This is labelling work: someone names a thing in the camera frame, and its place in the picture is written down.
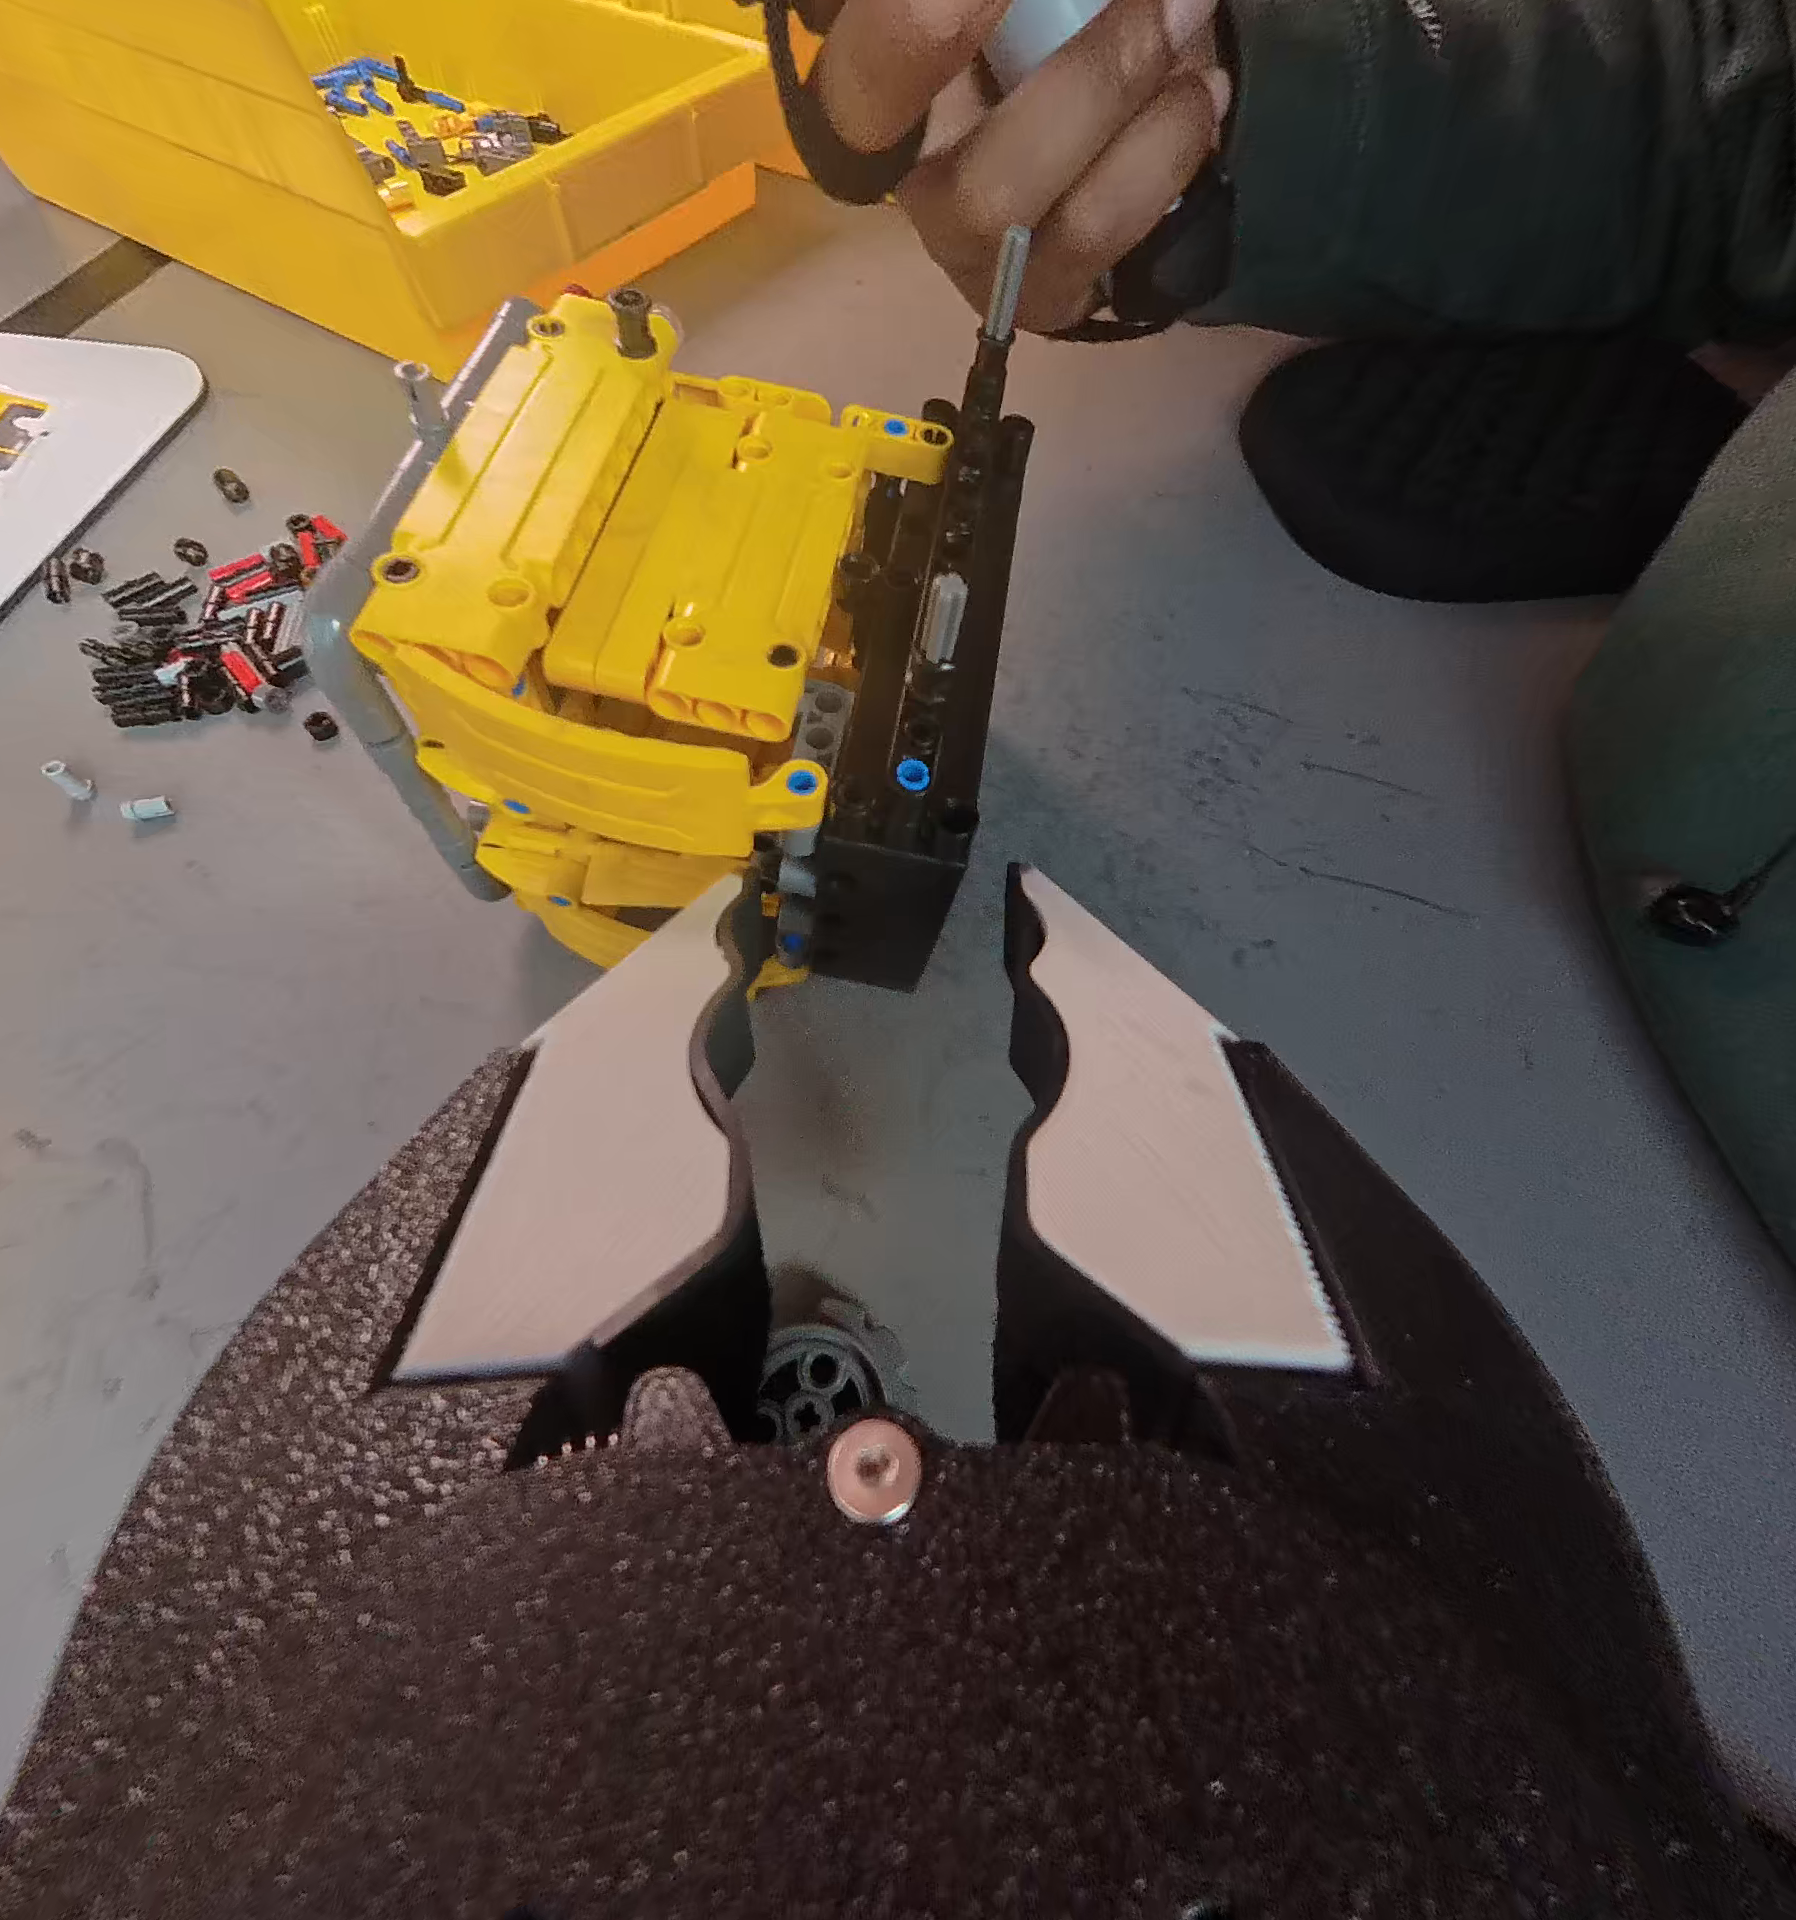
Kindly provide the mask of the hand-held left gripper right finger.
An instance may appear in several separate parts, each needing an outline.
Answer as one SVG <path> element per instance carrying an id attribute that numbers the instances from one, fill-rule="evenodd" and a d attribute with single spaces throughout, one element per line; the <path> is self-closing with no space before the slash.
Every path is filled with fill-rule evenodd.
<path id="1" fill-rule="evenodd" d="M 1216 1373 L 1358 1380 L 1358 1337 L 1246 1091 L 1246 1043 L 1046 873 L 1004 898 L 1005 1160 L 991 1420 L 1055 1432 L 1075 1380 L 1142 1444 L 1231 1448 Z"/>

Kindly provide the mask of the white book stand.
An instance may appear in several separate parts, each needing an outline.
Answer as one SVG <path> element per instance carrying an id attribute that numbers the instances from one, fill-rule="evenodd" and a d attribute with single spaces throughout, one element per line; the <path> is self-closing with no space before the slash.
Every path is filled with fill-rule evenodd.
<path id="1" fill-rule="evenodd" d="M 205 397 L 183 353 L 0 330 L 0 387 L 52 404 L 49 432 L 0 481 L 0 620 Z"/>

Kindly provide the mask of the person's right hand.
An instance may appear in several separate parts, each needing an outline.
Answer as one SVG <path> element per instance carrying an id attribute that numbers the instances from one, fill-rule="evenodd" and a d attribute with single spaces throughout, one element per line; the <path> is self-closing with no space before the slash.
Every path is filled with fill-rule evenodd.
<path id="1" fill-rule="evenodd" d="M 1216 155 L 1231 105 L 1216 4 L 1112 2 L 990 98 L 1004 2 L 814 4 L 810 82 L 853 149 L 924 125 L 891 192 L 924 253 L 977 312 L 1010 229 L 1030 233 L 1016 324 L 1051 339 Z"/>

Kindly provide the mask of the yellow black lego model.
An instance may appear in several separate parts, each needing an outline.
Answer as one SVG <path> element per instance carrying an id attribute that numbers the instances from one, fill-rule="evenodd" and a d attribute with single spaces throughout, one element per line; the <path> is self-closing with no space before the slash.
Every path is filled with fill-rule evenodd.
<path id="1" fill-rule="evenodd" d="M 1029 237 L 922 417 L 676 371 L 635 290 L 508 301 L 310 594 L 310 671 L 432 847 L 612 969 L 725 880 L 761 986 L 911 993 L 980 823 L 1030 423 Z"/>

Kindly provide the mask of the dark grey lego wheel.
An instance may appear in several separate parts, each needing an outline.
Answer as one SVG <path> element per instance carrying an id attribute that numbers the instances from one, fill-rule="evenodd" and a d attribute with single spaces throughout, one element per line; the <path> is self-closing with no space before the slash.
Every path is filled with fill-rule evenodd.
<path id="1" fill-rule="evenodd" d="M 767 1338 L 757 1414 L 771 1444 L 799 1447 L 861 1417 L 915 1409 L 895 1335 L 850 1298 L 826 1297 Z"/>

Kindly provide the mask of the pile of black red pins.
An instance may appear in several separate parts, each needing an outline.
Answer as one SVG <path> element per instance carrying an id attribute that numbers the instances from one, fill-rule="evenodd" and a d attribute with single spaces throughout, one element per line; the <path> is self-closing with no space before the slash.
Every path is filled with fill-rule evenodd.
<path id="1" fill-rule="evenodd" d="M 226 549 L 176 537 L 169 564 L 138 571 L 72 544 L 45 557 L 39 588 L 57 607 L 91 603 L 76 652 L 117 730 L 281 720 L 310 690 L 310 590 L 346 543 L 330 515 L 300 512 Z"/>

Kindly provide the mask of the heap of small lego parts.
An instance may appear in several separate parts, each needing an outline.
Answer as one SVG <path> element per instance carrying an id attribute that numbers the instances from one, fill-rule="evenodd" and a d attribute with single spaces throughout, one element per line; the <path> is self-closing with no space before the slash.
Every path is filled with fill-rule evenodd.
<path id="1" fill-rule="evenodd" d="M 310 84 L 392 217 L 424 213 L 571 140 L 548 111 L 459 96 L 405 56 L 336 60 Z"/>

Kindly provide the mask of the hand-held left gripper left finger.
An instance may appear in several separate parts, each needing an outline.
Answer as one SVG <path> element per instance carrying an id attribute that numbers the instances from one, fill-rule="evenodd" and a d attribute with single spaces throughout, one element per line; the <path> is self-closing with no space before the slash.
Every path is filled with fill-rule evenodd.
<path id="1" fill-rule="evenodd" d="M 680 1370 L 740 1442 L 771 1292 L 733 1097 L 763 894 L 720 877 L 525 1041 L 384 1349 L 386 1388 L 539 1383 L 518 1447 L 603 1441 Z"/>

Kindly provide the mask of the person's right forearm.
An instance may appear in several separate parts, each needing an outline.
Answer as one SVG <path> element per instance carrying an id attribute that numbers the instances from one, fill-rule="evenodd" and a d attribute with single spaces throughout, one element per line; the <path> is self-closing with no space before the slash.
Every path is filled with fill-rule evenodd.
<path id="1" fill-rule="evenodd" d="M 1796 335 L 1796 2 L 1224 12 L 1232 259 L 1200 324 Z"/>

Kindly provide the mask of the yellow parts bin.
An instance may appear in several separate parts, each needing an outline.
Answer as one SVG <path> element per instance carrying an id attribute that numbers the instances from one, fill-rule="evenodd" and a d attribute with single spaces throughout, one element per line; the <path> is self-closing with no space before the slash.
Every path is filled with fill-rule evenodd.
<path id="1" fill-rule="evenodd" d="M 365 55 L 571 140 L 388 214 L 310 84 Z M 0 158 L 31 194 L 435 372 L 501 301 L 605 291 L 741 217 L 784 152 L 736 4 L 0 4 Z"/>

